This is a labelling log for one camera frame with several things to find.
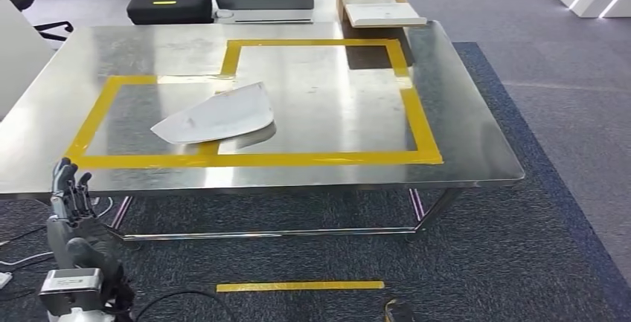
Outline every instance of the open box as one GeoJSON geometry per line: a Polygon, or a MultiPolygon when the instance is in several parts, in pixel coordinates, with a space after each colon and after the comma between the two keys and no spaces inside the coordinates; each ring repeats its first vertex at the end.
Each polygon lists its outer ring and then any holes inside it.
{"type": "Polygon", "coordinates": [[[418,16],[408,0],[337,0],[340,21],[354,28],[422,26],[427,19],[418,16]]]}

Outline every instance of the stainless steel table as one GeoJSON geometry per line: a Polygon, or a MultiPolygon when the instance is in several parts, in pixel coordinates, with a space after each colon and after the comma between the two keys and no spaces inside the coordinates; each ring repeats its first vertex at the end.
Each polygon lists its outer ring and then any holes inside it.
{"type": "Polygon", "coordinates": [[[127,240],[411,234],[462,189],[524,176],[437,22],[399,39],[345,39],[334,22],[80,28],[0,123],[0,137],[3,199],[48,197],[51,168],[70,155],[94,174],[99,196],[397,187],[422,212],[414,227],[127,240]],[[150,131],[218,91],[261,80],[274,126],[189,146],[150,131]],[[423,188],[446,189],[429,211],[418,207],[423,188]]]}

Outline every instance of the table frame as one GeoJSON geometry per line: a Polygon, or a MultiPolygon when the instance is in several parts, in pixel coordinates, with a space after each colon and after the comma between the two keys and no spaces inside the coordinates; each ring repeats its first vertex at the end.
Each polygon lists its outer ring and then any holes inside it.
{"type": "Polygon", "coordinates": [[[410,202],[414,207],[416,225],[408,227],[385,227],[385,228],[337,228],[337,229],[309,229],[309,230],[282,230],[282,231],[230,231],[212,233],[179,233],[179,234],[125,234],[121,231],[121,226],[129,207],[133,204],[134,197],[126,196],[118,208],[112,224],[109,225],[109,232],[123,242],[142,241],[173,241],[173,240],[195,240],[195,239],[228,239],[228,238],[264,238],[274,236],[333,236],[333,235],[389,235],[405,234],[406,241],[412,242],[418,239],[421,232],[425,231],[429,225],[462,193],[463,188],[447,188],[438,200],[426,211],[420,200],[418,190],[410,189],[410,202]]]}

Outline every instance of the wire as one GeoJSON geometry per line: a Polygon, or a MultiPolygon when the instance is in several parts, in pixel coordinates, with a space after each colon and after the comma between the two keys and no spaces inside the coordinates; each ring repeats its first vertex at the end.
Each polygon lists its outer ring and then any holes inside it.
{"type": "Polygon", "coordinates": [[[9,301],[17,300],[22,297],[27,297],[29,294],[33,294],[34,292],[35,290],[22,290],[19,292],[17,296],[2,299],[0,300],[0,302],[9,302],[9,301]]]}
{"type": "Polygon", "coordinates": [[[165,300],[169,297],[172,296],[177,296],[179,294],[200,294],[202,296],[206,296],[209,297],[213,300],[215,300],[216,302],[218,302],[219,305],[221,305],[221,307],[225,310],[225,313],[228,314],[228,317],[230,317],[230,322],[237,322],[237,318],[234,316],[234,313],[232,312],[232,310],[230,310],[230,308],[228,307],[228,305],[225,304],[225,302],[223,302],[219,296],[215,295],[215,294],[211,294],[210,292],[204,292],[204,291],[195,291],[195,290],[185,290],[185,291],[178,291],[178,292],[173,292],[170,294],[166,294],[165,296],[162,297],[158,297],[155,300],[149,302],[148,305],[146,305],[139,313],[138,313],[138,317],[136,318],[136,322],[140,321],[140,317],[142,317],[142,315],[151,308],[151,306],[155,305],[156,303],[165,300]]]}
{"type": "Polygon", "coordinates": [[[33,229],[32,231],[27,231],[26,233],[20,234],[18,236],[14,236],[13,238],[10,238],[10,239],[5,240],[3,242],[0,242],[0,246],[6,245],[6,244],[8,244],[10,242],[13,242],[13,241],[16,241],[18,239],[21,239],[21,238],[23,238],[23,237],[25,237],[27,235],[31,235],[33,233],[37,233],[38,231],[43,230],[43,229],[46,229],[45,225],[43,225],[43,226],[41,226],[41,227],[39,227],[37,229],[33,229]]]}
{"type": "MultiPolygon", "coordinates": [[[[107,199],[109,200],[109,205],[107,206],[107,208],[103,212],[99,213],[97,218],[100,218],[100,217],[106,215],[112,209],[112,207],[114,207],[114,199],[112,199],[112,197],[107,197],[107,199]]],[[[94,205],[98,205],[99,198],[96,198],[95,201],[96,202],[95,202],[94,205]]],[[[6,244],[8,244],[10,242],[13,242],[13,241],[15,241],[17,239],[23,238],[23,237],[25,237],[27,235],[36,233],[37,231],[40,231],[40,230],[43,230],[43,229],[46,229],[46,225],[44,225],[42,227],[39,227],[37,229],[33,229],[32,231],[27,231],[26,233],[23,233],[23,234],[20,234],[18,236],[15,236],[13,238],[10,238],[9,240],[5,240],[3,242],[0,242],[0,246],[6,245],[6,244]]],[[[51,254],[53,254],[52,251],[49,251],[49,252],[46,252],[46,253],[41,253],[41,254],[35,254],[32,257],[26,257],[26,258],[24,258],[22,260],[15,261],[14,263],[8,263],[6,261],[1,261],[0,260],[0,265],[15,266],[15,265],[19,265],[19,264],[22,264],[22,263],[26,263],[27,261],[32,260],[32,259],[36,259],[38,257],[45,257],[45,256],[51,255],[51,254]]]]}
{"type": "Polygon", "coordinates": [[[6,261],[0,261],[0,265],[15,266],[15,265],[19,265],[21,263],[26,263],[28,260],[36,259],[38,257],[45,257],[47,255],[52,255],[52,254],[53,254],[52,251],[49,251],[49,252],[46,252],[46,253],[41,253],[41,254],[36,254],[36,255],[33,255],[32,257],[26,257],[26,258],[24,258],[22,260],[18,260],[16,262],[14,262],[14,263],[7,263],[6,261]]]}
{"type": "Polygon", "coordinates": [[[107,208],[103,212],[99,213],[97,218],[100,218],[100,217],[106,215],[107,212],[109,212],[112,209],[112,207],[114,207],[114,199],[112,199],[112,197],[107,197],[107,199],[109,200],[109,205],[107,206],[107,208]]]}
{"type": "Polygon", "coordinates": [[[45,258],[45,259],[43,259],[43,260],[40,260],[40,261],[33,261],[32,263],[24,264],[24,265],[19,266],[18,268],[15,268],[15,269],[13,269],[13,270],[11,270],[11,271],[9,271],[9,272],[12,274],[12,273],[14,273],[14,272],[16,272],[16,271],[22,270],[23,268],[27,268],[27,267],[29,267],[29,266],[33,266],[33,265],[39,265],[39,264],[44,263],[44,262],[46,262],[46,261],[52,260],[53,258],[54,258],[54,257],[47,257],[47,258],[45,258]]]}

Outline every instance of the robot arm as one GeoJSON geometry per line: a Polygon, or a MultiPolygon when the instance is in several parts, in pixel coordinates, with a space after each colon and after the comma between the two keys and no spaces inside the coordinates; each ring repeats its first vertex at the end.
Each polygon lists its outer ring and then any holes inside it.
{"type": "Polygon", "coordinates": [[[60,270],[49,271],[39,293],[51,321],[131,322],[134,292],[112,238],[89,200],[90,173],[78,182],[68,158],[54,168],[48,244],[60,270]]]}

